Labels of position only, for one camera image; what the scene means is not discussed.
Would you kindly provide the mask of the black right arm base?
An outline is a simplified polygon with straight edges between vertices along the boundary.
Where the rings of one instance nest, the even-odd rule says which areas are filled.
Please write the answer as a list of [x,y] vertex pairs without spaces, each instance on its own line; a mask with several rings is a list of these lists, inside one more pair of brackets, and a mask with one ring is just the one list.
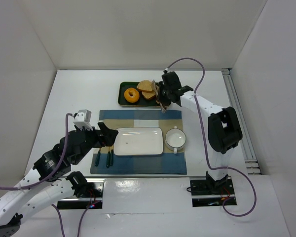
[[230,177],[224,182],[214,186],[209,178],[191,178],[186,191],[191,194],[193,207],[212,207],[225,205],[237,205],[233,182]]

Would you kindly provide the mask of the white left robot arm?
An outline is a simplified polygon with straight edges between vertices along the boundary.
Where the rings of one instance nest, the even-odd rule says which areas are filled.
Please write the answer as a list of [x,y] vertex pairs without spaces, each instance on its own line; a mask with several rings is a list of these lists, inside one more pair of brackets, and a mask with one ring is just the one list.
[[118,131],[99,122],[99,129],[76,122],[52,150],[38,159],[28,174],[0,197],[0,237],[14,235],[21,224],[57,201],[91,193],[93,187],[79,171],[71,171],[93,148],[111,147]]

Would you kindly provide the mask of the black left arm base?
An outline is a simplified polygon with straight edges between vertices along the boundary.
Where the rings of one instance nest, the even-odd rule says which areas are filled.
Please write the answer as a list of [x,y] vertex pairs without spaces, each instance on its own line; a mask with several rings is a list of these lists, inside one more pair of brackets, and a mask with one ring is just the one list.
[[87,179],[89,189],[80,197],[71,196],[61,199],[56,206],[59,210],[102,209],[104,179]]

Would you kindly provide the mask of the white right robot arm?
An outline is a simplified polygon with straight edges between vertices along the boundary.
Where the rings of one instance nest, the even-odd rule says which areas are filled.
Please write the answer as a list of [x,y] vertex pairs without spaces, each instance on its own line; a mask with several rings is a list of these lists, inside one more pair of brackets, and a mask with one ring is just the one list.
[[192,87],[182,86],[175,72],[164,71],[162,81],[153,81],[151,86],[163,112],[175,103],[198,114],[209,169],[206,172],[208,188],[223,186],[228,179],[232,153],[243,138],[235,109],[216,105],[198,95]]

